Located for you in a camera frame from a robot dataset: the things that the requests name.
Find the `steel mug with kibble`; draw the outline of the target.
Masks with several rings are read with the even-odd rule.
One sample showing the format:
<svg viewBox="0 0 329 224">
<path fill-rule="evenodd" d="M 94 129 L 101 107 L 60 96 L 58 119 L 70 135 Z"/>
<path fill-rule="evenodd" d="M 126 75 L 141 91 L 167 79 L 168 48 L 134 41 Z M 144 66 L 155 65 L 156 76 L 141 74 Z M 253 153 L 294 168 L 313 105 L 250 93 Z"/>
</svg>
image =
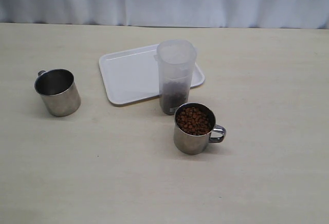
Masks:
<svg viewBox="0 0 329 224">
<path fill-rule="evenodd" d="M 216 123 L 213 111 L 201 103 L 181 105 L 174 114 L 174 144 L 183 153 L 197 155 L 210 143 L 221 143 L 226 129 Z"/>
</svg>

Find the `white curtain backdrop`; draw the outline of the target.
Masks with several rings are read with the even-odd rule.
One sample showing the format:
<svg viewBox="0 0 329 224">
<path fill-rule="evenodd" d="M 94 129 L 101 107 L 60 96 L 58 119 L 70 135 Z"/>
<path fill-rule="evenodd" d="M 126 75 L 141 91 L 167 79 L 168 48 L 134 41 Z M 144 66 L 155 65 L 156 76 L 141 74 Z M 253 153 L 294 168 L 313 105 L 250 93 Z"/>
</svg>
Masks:
<svg viewBox="0 0 329 224">
<path fill-rule="evenodd" d="M 326 29 L 328 0 L 1 0 L 1 21 Z"/>
</svg>

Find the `white plastic tray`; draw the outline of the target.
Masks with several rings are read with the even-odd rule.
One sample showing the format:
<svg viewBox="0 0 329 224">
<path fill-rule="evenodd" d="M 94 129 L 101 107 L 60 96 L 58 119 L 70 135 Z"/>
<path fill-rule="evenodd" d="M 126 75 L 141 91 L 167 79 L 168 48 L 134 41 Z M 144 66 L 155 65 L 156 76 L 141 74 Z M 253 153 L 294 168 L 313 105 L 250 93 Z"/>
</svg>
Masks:
<svg viewBox="0 0 329 224">
<path fill-rule="evenodd" d="M 103 55 L 99 67 L 109 101 L 126 105 L 159 96 L 157 45 Z M 191 87 L 203 84 L 205 76 L 195 63 Z"/>
</svg>

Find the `clear plastic tall container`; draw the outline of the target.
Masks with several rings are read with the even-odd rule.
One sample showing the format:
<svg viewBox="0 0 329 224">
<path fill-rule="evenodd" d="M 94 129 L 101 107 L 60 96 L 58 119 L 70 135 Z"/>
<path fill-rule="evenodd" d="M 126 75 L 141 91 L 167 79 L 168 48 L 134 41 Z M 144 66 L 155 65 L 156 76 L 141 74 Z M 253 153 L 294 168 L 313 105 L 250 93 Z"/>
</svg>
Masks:
<svg viewBox="0 0 329 224">
<path fill-rule="evenodd" d="M 172 115 L 187 103 L 196 58 L 196 49 L 187 40 L 167 40 L 157 46 L 159 103 L 165 114 Z"/>
</svg>

